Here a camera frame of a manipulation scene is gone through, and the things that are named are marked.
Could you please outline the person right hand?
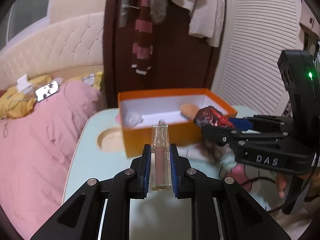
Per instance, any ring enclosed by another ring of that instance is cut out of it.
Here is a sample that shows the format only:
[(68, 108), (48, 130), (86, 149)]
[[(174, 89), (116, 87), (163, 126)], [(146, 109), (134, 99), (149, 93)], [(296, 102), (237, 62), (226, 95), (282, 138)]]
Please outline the person right hand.
[(285, 196), (286, 185), (287, 185), (286, 177), (281, 173), (277, 174), (276, 175), (276, 188), (278, 191), (278, 195), (281, 199), (283, 199)]

